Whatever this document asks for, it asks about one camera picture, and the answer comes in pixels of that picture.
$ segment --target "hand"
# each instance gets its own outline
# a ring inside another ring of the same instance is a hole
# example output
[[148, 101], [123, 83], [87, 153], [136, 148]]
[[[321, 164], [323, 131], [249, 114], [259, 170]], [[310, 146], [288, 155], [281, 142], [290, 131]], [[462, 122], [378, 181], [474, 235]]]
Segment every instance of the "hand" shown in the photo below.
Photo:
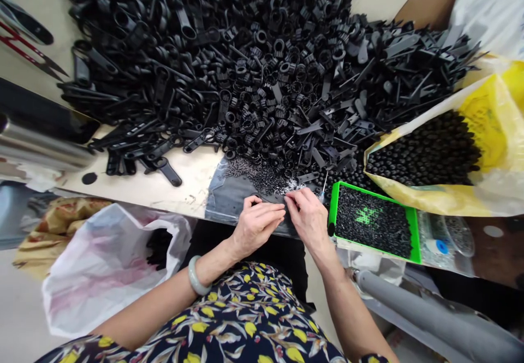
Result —
[[286, 193], [291, 221], [309, 252], [324, 253], [332, 246], [328, 235], [328, 211], [309, 188]]
[[269, 239], [273, 231], [284, 221], [284, 207], [284, 204], [263, 203], [256, 196], [244, 199], [239, 223], [229, 238], [237, 261], [252, 254]]

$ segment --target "small black dot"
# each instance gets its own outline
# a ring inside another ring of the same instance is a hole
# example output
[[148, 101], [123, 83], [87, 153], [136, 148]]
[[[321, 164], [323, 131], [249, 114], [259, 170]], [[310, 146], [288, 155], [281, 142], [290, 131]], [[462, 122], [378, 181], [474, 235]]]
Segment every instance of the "small black dot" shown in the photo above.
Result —
[[88, 174], [85, 174], [82, 176], [82, 183], [85, 185], [90, 185], [96, 182], [98, 176], [94, 172], [89, 172]]

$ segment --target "clear plastic bag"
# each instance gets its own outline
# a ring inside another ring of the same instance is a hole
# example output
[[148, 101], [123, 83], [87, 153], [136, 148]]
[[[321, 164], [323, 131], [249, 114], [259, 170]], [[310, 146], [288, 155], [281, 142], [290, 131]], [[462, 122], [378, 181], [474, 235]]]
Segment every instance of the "clear plastic bag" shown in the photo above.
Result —
[[[152, 231], [173, 235], [166, 269], [147, 263]], [[76, 338], [171, 277], [189, 248], [190, 219], [140, 206], [112, 204], [76, 232], [42, 286], [51, 334]]]
[[455, 0], [451, 26], [463, 26], [471, 47], [524, 59], [524, 0]]

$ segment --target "bracelet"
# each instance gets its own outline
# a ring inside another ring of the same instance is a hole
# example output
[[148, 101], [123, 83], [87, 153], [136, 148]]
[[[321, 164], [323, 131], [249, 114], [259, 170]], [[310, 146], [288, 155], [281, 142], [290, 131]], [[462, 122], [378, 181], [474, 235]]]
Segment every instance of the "bracelet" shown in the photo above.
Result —
[[198, 295], [204, 296], [207, 295], [211, 290], [211, 285], [206, 288], [202, 284], [200, 284], [200, 281], [198, 281], [195, 264], [197, 263], [197, 259], [199, 258], [200, 255], [195, 255], [193, 258], [191, 258], [191, 260], [189, 261], [189, 265], [187, 266], [187, 269], [189, 272], [189, 282], [191, 283], [191, 287]]

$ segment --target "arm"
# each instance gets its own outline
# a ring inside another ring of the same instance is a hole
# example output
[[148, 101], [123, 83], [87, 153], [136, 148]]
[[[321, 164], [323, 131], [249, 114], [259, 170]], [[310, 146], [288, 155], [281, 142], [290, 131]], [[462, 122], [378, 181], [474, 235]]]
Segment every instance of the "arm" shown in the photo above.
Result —
[[[257, 197], [246, 198], [232, 236], [196, 261], [196, 276], [202, 285], [211, 285], [227, 269], [262, 246], [284, 220], [283, 204], [261, 202]], [[109, 318], [91, 334], [109, 336], [119, 345], [135, 350], [197, 297], [189, 282], [188, 269], [184, 268]]]
[[328, 236], [328, 211], [324, 205], [309, 188], [287, 193], [285, 202], [300, 238], [322, 275], [331, 319], [346, 357], [359, 361], [364, 355], [376, 353], [391, 363], [398, 363], [338, 260]]

